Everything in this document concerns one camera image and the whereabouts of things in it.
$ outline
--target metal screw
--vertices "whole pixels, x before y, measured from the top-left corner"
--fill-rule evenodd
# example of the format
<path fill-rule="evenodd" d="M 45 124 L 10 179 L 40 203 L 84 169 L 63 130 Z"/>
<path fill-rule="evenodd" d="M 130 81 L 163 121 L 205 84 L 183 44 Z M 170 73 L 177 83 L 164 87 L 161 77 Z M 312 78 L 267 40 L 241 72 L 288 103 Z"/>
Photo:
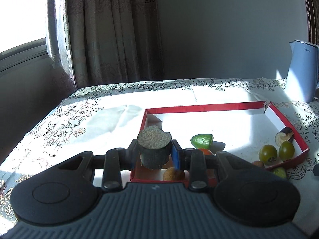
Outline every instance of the metal screw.
<path fill-rule="evenodd" d="M 112 189 L 118 188 L 120 184 L 117 181 L 108 181 L 108 182 L 105 182 L 103 186 L 106 189 L 112 190 Z"/>
<path fill-rule="evenodd" d="M 192 182 L 191 186 L 195 190 L 200 190 L 200 189 L 206 188 L 207 184 L 206 182 L 203 182 L 203 181 L 194 181 Z"/>

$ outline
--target green tomato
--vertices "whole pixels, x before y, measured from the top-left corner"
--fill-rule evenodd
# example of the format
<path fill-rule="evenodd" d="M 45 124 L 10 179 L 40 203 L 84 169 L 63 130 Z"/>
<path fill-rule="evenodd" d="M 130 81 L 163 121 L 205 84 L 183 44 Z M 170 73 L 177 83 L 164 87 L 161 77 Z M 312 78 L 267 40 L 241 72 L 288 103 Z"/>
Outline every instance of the green tomato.
<path fill-rule="evenodd" d="M 291 158 L 293 158 L 293 155 L 295 154 L 295 147 L 293 144 L 289 141 L 285 141 L 281 144 L 278 155 L 282 161 L 287 161 Z"/>
<path fill-rule="evenodd" d="M 259 159 L 266 165 L 272 164 L 277 159 L 277 149 L 272 145 L 264 145 L 259 151 Z"/>

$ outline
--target wooden frame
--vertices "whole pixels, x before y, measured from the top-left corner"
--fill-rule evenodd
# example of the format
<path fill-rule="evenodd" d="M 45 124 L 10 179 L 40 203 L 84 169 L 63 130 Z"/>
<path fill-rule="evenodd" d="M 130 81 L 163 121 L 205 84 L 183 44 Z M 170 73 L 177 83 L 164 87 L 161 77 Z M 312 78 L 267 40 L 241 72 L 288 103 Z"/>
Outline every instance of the wooden frame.
<path fill-rule="evenodd" d="M 305 0 L 307 9 L 307 20 L 308 20 L 308 41 L 316 44 L 317 31 L 315 21 L 315 9 L 313 0 Z"/>

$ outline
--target white wall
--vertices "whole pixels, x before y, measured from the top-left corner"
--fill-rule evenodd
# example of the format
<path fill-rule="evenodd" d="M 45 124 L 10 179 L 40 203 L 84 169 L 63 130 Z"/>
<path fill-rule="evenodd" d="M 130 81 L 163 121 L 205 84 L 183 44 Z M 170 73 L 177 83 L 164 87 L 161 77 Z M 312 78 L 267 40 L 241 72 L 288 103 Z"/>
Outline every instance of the white wall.
<path fill-rule="evenodd" d="M 287 77 L 304 0 L 157 0 L 165 78 Z"/>
<path fill-rule="evenodd" d="M 48 54 L 0 72 L 0 163 L 62 97 L 56 95 Z"/>

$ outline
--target brown potato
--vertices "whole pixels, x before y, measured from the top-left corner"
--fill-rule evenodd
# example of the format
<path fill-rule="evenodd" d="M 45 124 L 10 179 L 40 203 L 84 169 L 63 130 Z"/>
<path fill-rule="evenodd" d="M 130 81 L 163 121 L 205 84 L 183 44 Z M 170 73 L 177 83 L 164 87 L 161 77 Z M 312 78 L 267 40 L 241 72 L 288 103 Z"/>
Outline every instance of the brown potato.
<path fill-rule="evenodd" d="M 262 161 L 254 161 L 252 162 L 253 165 L 256 165 L 260 168 L 265 168 L 265 164 Z"/>
<path fill-rule="evenodd" d="M 185 179 L 185 172 L 175 170 L 174 167 L 168 168 L 163 174 L 163 181 L 182 181 Z"/>

